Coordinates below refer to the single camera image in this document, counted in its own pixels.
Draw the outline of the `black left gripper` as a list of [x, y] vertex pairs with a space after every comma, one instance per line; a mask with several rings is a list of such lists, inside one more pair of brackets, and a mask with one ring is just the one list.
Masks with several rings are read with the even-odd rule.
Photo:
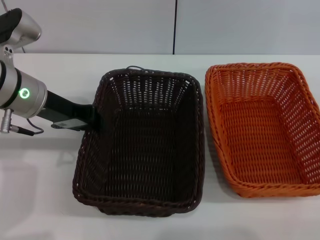
[[104, 120], [96, 106], [74, 103], [51, 91], [47, 92], [45, 104], [37, 116], [62, 129], [101, 129], [104, 126]]

